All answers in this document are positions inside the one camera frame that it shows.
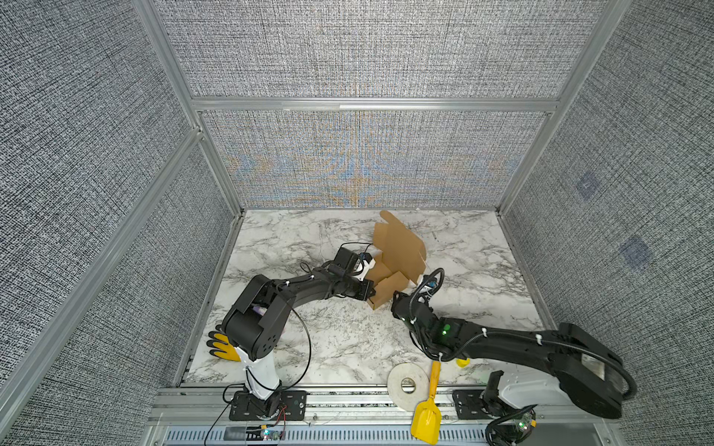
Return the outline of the brown cardboard box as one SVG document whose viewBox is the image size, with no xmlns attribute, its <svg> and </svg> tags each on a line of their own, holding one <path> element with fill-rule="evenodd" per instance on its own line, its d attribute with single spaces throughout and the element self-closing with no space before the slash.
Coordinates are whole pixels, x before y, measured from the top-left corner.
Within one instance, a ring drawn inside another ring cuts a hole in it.
<svg viewBox="0 0 714 446">
<path fill-rule="evenodd" d="M 379 213 L 383 222 L 374 228 L 373 245 L 379 253 L 366 279 L 373 282 L 375 295 L 367 300 L 372 310 L 390 302 L 395 292 L 417 284 L 426 269 L 424 241 L 387 210 Z"/>
</svg>

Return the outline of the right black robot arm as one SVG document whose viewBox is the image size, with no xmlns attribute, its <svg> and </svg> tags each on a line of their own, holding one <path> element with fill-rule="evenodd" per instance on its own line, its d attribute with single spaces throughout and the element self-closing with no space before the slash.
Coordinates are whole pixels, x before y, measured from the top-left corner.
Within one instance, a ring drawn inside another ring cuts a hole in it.
<svg viewBox="0 0 714 446">
<path fill-rule="evenodd" d="M 486 327 L 438 317 L 427 302 L 403 292 L 394 294 L 392 315 L 405 323 L 427 358 L 487 359 L 539 370 L 555 377 L 570 401 L 594 416 L 621 418 L 622 403 L 637 395 L 621 358 L 572 323 L 535 332 Z"/>
</svg>

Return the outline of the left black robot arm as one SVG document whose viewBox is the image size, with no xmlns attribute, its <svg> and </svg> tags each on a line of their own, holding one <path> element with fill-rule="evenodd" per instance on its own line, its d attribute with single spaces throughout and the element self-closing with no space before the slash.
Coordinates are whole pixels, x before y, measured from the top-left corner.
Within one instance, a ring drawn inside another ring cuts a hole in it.
<svg viewBox="0 0 714 446">
<path fill-rule="evenodd" d="M 321 266 L 303 265 L 303 275 L 289 279 L 254 276 L 231 306 L 206 345 L 223 359 L 245 364 L 245 391 L 253 403 L 272 412 L 280 394 L 289 390 L 277 376 L 273 350 L 297 308 L 332 297 L 367 301 L 376 294 L 366 278 L 376 261 L 368 252 L 355 253 L 344 245 Z"/>
</svg>

